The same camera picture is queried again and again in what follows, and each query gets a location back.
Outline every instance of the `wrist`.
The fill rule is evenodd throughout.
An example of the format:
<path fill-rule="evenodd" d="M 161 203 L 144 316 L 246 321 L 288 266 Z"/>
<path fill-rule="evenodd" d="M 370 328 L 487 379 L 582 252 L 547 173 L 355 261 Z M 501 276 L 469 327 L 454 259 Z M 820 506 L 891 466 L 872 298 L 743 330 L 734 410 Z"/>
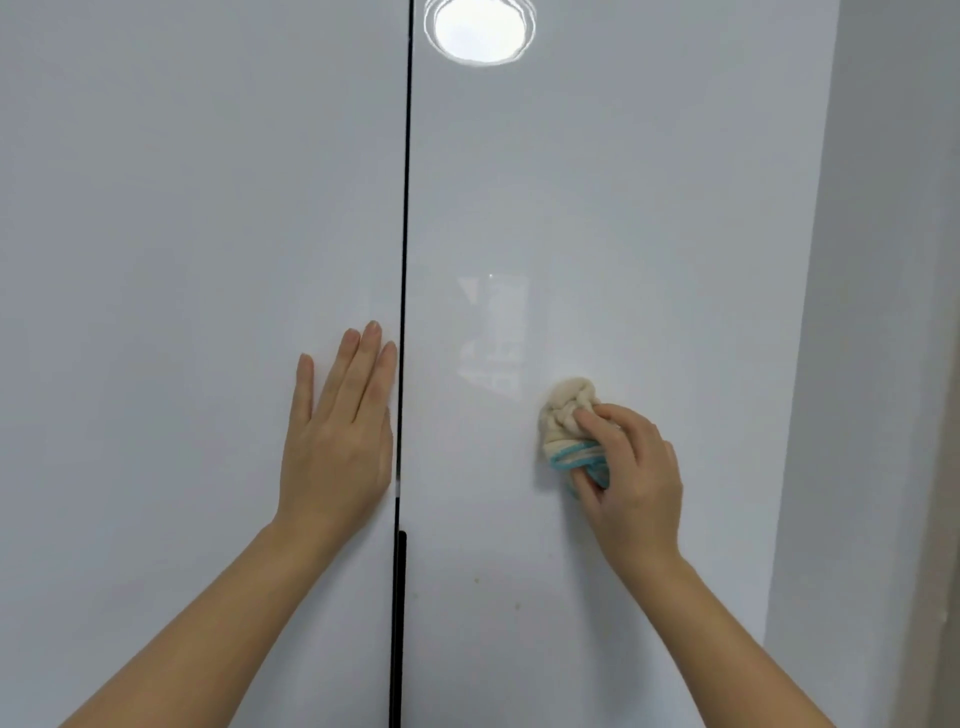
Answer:
<path fill-rule="evenodd" d="M 637 558 L 626 570 L 624 584 L 640 608 L 647 609 L 649 601 L 666 592 L 671 584 L 685 578 L 693 567 L 678 550 L 648 554 Z"/>
<path fill-rule="evenodd" d="M 327 532 L 303 524 L 273 519 L 258 538 L 270 544 L 276 558 L 298 570 L 315 572 L 319 578 L 340 550 Z"/>

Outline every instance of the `gray wall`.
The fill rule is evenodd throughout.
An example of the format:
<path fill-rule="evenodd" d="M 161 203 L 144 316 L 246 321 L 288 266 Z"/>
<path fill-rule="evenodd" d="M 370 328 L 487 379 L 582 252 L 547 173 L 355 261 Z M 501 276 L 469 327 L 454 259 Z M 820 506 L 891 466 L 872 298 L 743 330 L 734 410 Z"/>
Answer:
<path fill-rule="evenodd" d="M 958 323 L 960 3 L 845 0 L 766 643 L 890 717 Z"/>

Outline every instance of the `left hand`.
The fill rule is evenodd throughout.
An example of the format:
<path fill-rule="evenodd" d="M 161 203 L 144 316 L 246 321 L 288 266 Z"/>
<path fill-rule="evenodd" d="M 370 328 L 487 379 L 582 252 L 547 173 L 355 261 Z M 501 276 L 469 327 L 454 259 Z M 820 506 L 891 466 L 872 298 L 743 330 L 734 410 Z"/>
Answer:
<path fill-rule="evenodd" d="M 313 360 L 297 365 L 297 386 L 280 468 L 273 527 L 332 558 L 367 522 L 390 485 L 394 433 L 388 399 L 396 345 L 380 350 L 371 321 L 348 330 L 313 407 Z"/>

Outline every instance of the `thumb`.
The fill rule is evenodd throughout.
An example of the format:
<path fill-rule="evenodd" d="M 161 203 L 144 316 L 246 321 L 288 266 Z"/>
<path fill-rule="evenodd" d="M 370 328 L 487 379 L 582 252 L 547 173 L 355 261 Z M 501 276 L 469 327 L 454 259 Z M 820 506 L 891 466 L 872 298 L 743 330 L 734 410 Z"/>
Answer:
<path fill-rule="evenodd" d="M 590 479 L 583 468 L 570 471 L 573 489 L 577 492 L 580 505 L 590 525 L 595 525 L 600 517 L 600 486 Z"/>

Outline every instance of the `right hand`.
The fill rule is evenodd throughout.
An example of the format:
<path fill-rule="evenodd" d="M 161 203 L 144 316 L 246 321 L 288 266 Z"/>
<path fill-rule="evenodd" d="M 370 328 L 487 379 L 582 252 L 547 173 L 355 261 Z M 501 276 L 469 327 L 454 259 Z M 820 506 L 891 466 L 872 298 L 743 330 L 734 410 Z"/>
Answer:
<path fill-rule="evenodd" d="M 673 446 L 657 426 L 626 407 L 598 404 L 596 414 L 577 410 L 577 424 L 603 446 L 610 488 L 583 469 L 573 485 L 597 542 L 628 589 L 648 575 L 682 562 L 677 533 L 684 486 Z"/>

